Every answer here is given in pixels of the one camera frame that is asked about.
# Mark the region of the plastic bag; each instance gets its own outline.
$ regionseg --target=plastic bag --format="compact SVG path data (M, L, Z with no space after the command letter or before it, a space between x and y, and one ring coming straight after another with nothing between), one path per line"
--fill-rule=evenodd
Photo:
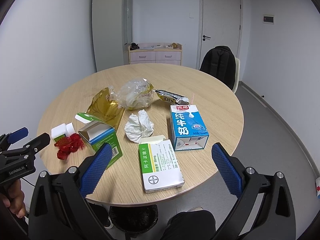
M119 106L128 110L150 106L153 99L153 85L145 78L132 79L119 90Z

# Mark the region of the cardboard box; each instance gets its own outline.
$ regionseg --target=cardboard box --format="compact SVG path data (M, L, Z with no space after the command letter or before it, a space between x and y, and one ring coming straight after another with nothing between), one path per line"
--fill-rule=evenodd
M112 159L107 168L109 168L117 159L122 156L122 151L116 135L116 130L95 117L87 113L78 113L75 118L86 125L78 133L85 144L94 152L97 152L103 143L108 143L112 147Z
M146 193L182 187L184 179L170 140L164 135L139 143L142 179Z
M204 149L209 138L195 105L171 106L171 130L175 151Z

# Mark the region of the white chair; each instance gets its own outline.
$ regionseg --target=white chair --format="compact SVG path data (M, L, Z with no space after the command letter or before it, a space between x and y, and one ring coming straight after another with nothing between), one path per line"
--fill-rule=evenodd
M239 83L239 71L240 71L240 60L235 57L236 59L236 75L235 75L235 84L233 85L232 92L236 93Z

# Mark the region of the pill bottle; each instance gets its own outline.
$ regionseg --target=pill bottle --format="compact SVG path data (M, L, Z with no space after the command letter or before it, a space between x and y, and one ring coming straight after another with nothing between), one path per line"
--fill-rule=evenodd
M75 129L73 128L72 123L68 123L68 124L63 123L51 129L51 138L55 142L57 142L62 137L70 136L71 134L74 134L74 133L76 132L75 132Z

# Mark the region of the person's leg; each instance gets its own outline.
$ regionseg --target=person's leg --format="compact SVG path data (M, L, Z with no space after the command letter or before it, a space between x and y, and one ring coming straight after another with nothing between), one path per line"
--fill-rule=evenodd
M207 210L176 214L160 240L210 240L216 232L216 221Z

